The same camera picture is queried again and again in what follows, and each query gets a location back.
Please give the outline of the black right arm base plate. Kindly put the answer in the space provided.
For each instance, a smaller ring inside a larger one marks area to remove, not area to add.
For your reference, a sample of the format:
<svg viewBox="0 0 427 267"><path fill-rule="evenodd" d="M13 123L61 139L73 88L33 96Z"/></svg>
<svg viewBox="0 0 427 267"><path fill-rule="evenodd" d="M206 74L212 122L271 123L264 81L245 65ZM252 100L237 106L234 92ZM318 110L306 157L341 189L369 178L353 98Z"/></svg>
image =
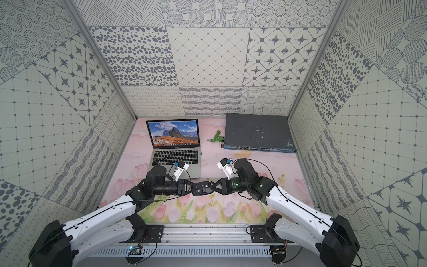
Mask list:
<svg viewBox="0 0 427 267"><path fill-rule="evenodd" d="M252 243L279 243L284 244L285 240L281 239L273 229L264 225L249 225L248 233Z"/></svg>

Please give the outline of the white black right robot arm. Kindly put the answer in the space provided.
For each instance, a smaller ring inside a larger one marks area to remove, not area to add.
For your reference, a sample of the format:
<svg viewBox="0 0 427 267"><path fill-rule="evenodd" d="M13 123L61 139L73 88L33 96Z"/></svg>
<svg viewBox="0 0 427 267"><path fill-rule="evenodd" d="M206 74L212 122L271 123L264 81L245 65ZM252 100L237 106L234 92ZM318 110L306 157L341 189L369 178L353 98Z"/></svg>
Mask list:
<svg viewBox="0 0 427 267"><path fill-rule="evenodd" d="M221 195L246 191L252 199L290 218L274 220L272 231L279 238L312 251L327 267L353 267L360 259L360 244L343 216L332 217L294 198L273 178L260 176L250 159L223 158L217 166L226 176L212 184L213 191Z"/></svg>

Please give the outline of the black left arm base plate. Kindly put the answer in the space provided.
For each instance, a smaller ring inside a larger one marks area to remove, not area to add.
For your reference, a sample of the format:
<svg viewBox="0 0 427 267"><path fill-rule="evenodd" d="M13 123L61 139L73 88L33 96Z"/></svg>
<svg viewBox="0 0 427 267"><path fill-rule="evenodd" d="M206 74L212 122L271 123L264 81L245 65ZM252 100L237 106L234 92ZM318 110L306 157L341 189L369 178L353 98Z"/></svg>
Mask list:
<svg viewBox="0 0 427 267"><path fill-rule="evenodd" d="M147 225L134 231L131 240L135 243L161 243L164 225Z"/></svg>

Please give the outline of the black wireless mouse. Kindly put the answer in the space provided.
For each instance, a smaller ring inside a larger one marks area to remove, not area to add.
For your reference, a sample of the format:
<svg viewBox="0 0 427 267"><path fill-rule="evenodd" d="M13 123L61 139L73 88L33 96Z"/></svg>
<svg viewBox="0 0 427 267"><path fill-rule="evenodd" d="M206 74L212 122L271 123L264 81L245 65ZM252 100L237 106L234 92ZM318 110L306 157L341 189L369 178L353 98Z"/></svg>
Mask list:
<svg viewBox="0 0 427 267"><path fill-rule="evenodd" d="M199 189L200 190L200 196L209 195L208 188L211 188L211 182L209 181L203 181L202 185L199 188L192 188L193 189Z"/></svg>

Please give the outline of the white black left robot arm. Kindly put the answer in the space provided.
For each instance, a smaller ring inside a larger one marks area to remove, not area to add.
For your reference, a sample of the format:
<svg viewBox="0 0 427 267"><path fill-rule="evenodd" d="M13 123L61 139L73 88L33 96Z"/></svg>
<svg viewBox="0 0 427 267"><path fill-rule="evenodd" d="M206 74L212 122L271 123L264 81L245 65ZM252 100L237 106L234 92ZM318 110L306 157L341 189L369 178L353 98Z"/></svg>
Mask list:
<svg viewBox="0 0 427 267"><path fill-rule="evenodd" d="M132 239L134 233L143 239L146 223L138 213L154 203L156 196L201 196L211 192L209 182L173 178L165 167L155 166L145 179L110 205L66 223L49 223L31 249L28 264L73 267L101 249Z"/></svg>

